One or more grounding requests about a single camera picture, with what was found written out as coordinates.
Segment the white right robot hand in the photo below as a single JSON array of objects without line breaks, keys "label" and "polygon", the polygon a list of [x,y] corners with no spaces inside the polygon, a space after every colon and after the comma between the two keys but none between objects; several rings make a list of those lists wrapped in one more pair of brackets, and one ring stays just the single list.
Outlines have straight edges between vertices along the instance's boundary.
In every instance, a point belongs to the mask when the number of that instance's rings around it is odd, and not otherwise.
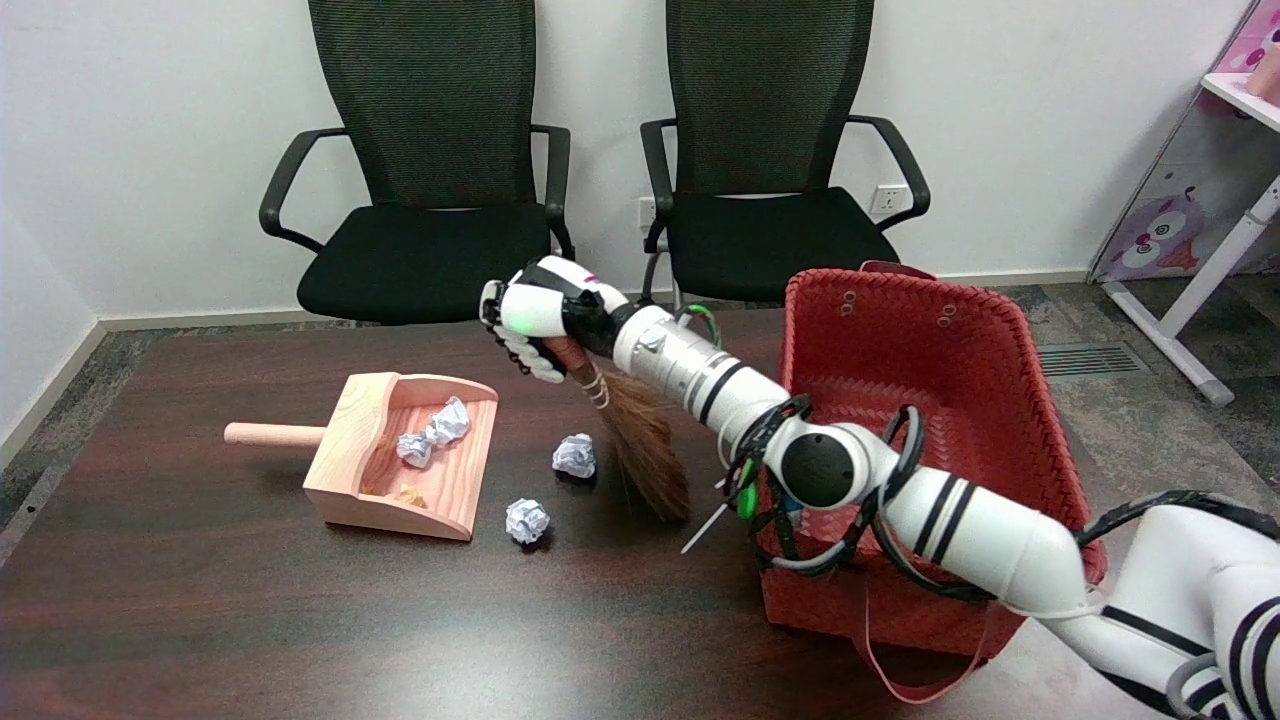
[{"label": "white right robot hand", "polygon": [[558,255],[529,263],[509,281],[485,283],[479,319],[525,375],[558,384],[567,366],[548,343],[567,337],[611,357],[617,336],[637,310],[616,287]]}]

